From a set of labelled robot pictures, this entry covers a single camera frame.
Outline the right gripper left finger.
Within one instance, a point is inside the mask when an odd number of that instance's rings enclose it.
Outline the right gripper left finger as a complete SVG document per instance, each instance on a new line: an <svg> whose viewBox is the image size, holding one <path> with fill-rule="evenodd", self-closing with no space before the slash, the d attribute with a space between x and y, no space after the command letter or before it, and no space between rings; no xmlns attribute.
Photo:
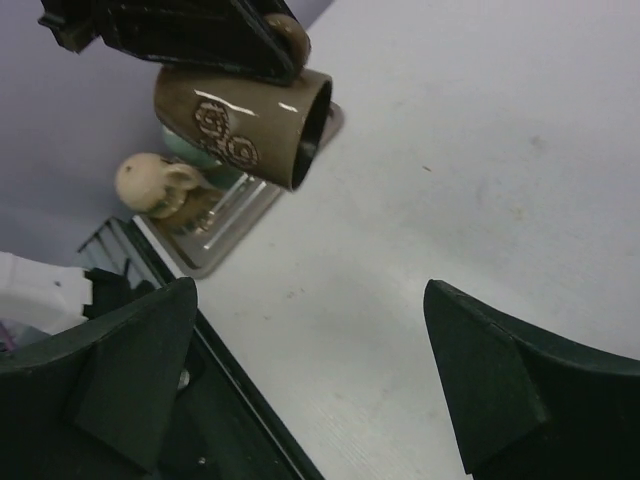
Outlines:
<svg viewBox="0 0 640 480"><path fill-rule="evenodd" d="M151 473L194 329L180 278L1 356L4 473Z"/></svg>

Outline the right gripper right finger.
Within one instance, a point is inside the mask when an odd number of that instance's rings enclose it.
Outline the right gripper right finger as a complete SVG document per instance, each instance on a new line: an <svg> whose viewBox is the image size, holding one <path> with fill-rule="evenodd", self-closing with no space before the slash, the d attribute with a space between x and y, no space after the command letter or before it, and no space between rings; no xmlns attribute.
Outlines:
<svg viewBox="0 0 640 480"><path fill-rule="evenodd" d="M469 475L636 475L639 363L500 312L442 280L424 317Z"/></svg>

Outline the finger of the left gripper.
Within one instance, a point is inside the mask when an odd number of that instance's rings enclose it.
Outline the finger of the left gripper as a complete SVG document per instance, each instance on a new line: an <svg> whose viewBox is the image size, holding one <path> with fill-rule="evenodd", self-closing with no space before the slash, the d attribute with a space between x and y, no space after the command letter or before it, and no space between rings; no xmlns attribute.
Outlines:
<svg viewBox="0 0 640 480"><path fill-rule="evenodd" d="M62 48L97 38L132 57L290 85L300 24L283 1L45 1L38 22Z"/></svg>

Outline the brown patterned mug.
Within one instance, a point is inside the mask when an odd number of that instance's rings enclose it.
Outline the brown patterned mug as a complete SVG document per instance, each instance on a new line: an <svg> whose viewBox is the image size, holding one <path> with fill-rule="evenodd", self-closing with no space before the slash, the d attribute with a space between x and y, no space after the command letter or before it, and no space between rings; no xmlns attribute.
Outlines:
<svg viewBox="0 0 640 480"><path fill-rule="evenodd" d="M305 180L332 113L333 80L307 68L311 42L297 20L266 23L292 54L295 78L276 86L194 67L164 67L154 109L163 126L214 158L289 191Z"/></svg>

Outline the teal green mug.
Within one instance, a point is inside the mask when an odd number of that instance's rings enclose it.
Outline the teal green mug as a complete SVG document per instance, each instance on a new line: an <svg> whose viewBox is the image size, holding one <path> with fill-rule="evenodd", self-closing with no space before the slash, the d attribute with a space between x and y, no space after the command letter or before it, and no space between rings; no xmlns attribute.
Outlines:
<svg viewBox="0 0 640 480"><path fill-rule="evenodd" d="M161 132L168 151L182 163L198 170L212 186L229 189L241 178L241 172L194 147L167 127L163 126Z"/></svg>

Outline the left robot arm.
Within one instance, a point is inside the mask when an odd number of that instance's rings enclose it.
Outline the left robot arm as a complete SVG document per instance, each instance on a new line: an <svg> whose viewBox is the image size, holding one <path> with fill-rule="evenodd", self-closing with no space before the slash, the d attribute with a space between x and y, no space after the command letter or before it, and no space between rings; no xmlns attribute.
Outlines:
<svg viewBox="0 0 640 480"><path fill-rule="evenodd" d="M310 53L295 51L283 1L46 1L40 25L79 53L94 39L132 57L203 66L278 86L293 82ZM132 297L124 276L1 255L1 317L55 335Z"/></svg>

